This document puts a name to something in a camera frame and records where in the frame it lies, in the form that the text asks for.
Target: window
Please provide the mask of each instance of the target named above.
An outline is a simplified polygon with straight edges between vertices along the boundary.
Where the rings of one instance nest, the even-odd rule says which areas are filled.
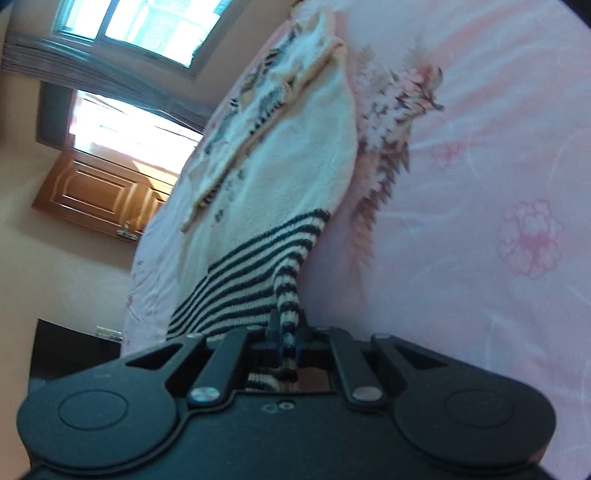
[[[94,154],[109,149],[175,174],[202,138],[154,113],[86,92],[78,92],[69,133],[77,150]]]
[[[58,30],[116,41],[190,67],[232,0],[66,0]]]

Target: floral pattern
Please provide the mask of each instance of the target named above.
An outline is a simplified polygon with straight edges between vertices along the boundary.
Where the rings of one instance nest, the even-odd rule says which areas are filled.
[[[516,277],[539,278],[554,270],[561,254],[563,226],[553,217],[548,200],[521,202],[504,212],[497,232],[499,255]]]
[[[401,167],[410,167],[408,145],[413,120],[429,111],[443,110],[435,90],[443,72],[428,59],[424,46],[410,50],[405,70],[396,74],[375,61],[370,47],[356,56],[359,156],[371,157],[375,167],[367,179],[371,187],[352,215],[352,246],[357,260],[366,265],[372,256],[376,213],[392,196]]]
[[[435,145],[431,150],[436,167],[443,171],[459,165],[466,152],[467,145],[464,142],[448,142]]]

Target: metal screw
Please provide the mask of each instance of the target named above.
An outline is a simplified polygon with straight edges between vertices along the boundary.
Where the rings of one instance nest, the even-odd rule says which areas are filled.
[[[296,404],[292,401],[282,401],[279,403],[279,408],[281,410],[293,410],[296,407]]]
[[[359,401],[378,401],[382,398],[382,391],[377,387],[359,387],[353,392],[353,398]]]
[[[221,396],[215,387],[197,387],[191,390],[191,398],[197,403],[212,403]]]

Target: wall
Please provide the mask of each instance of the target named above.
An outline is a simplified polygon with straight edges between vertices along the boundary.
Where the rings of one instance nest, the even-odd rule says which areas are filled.
[[[28,460],[15,428],[37,318],[121,331],[134,248],[31,209],[58,151],[34,142],[39,82],[0,76],[0,479]]]
[[[213,110],[266,40],[288,18],[293,3],[295,0],[251,0],[196,79],[164,70],[143,56],[131,57],[112,47],[98,48],[94,52],[170,92],[200,101]],[[49,38],[59,5],[60,0],[17,0],[9,30]],[[88,50],[82,43],[72,42],[71,45]]]

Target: cabinet handle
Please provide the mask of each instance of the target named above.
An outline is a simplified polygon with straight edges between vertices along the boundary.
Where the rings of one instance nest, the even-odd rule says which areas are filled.
[[[120,228],[119,230],[117,230],[117,236],[119,238],[125,238],[127,240],[133,240],[134,242],[137,242],[139,240],[139,237],[137,235],[135,235],[134,233],[129,233],[130,225],[131,225],[130,221],[125,222],[125,226],[123,228]]]

